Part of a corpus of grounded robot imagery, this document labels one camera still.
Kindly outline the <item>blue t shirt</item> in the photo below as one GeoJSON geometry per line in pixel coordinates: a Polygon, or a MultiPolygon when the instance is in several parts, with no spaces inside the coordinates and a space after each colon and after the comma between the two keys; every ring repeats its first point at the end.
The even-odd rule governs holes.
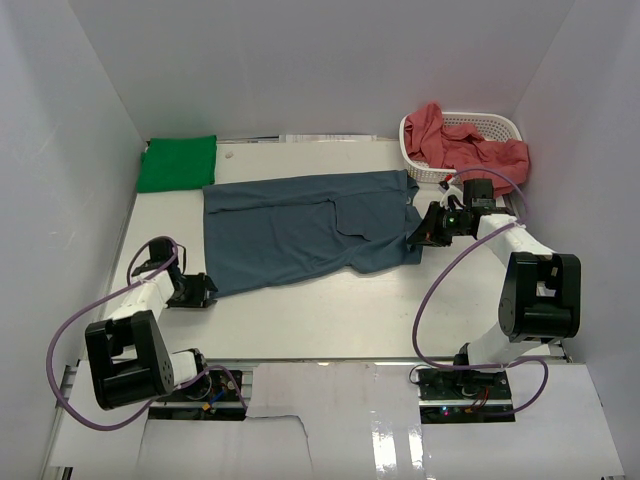
{"type": "Polygon", "coordinates": [[[203,190],[206,272],[221,297],[350,267],[420,263],[407,243],[421,216],[404,170],[210,185],[203,190]]]}

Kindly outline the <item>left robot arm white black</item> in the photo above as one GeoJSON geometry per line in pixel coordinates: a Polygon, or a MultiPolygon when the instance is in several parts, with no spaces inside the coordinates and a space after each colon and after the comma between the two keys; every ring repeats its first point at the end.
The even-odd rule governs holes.
{"type": "Polygon", "coordinates": [[[146,248],[149,258],[128,271],[131,290],[120,306],[85,330],[94,393],[104,410],[164,397],[177,388],[199,399],[211,387],[204,356],[195,348],[169,352],[158,320],[168,308],[209,308],[217,288],[204,273],[183,273],[171,238],[154,238],[146,248]]]}

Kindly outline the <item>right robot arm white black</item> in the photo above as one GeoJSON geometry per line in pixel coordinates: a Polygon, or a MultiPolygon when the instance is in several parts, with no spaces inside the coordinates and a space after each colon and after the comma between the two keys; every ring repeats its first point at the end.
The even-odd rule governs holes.
{"type": "Polygon", "coordinates": [[[484,370],[522,363],[539,345],[576,336],[580,326],[581,262],[551,250],[526,229],[523,219],[497,205],[489,179],[446,182],[443,196],[429,204],[411,246],[448,247],[458,236],[486,246],[506,268],[496,323],[463,346],[464,360],[451,374],[453,390],[472,399],[484,391],[484,370]]]}

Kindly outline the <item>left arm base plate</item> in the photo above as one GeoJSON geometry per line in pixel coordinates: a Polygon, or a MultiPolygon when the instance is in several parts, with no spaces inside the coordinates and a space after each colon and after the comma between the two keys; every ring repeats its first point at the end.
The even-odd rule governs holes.
{"type": "Polygon", "coordinates": [[[167,421],[243,421],[246,413],[240,397],[249,404],[250,385],[245,385],[243,371],[232,369],[230,373],[238,389],[225,372],[214,370],[199,384],[156,401],[149,408],[148,418],[167,421]]]}

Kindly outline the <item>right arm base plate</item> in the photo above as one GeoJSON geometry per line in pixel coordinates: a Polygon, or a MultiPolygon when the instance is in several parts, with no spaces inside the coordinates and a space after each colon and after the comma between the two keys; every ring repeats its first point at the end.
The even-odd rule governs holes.
{"type": "Polygon", "coordinates": [[[417,387],[423,425],[511,423],[512,393],[505,372],[454,371],[415,366],[408,375],[417,387]]]}

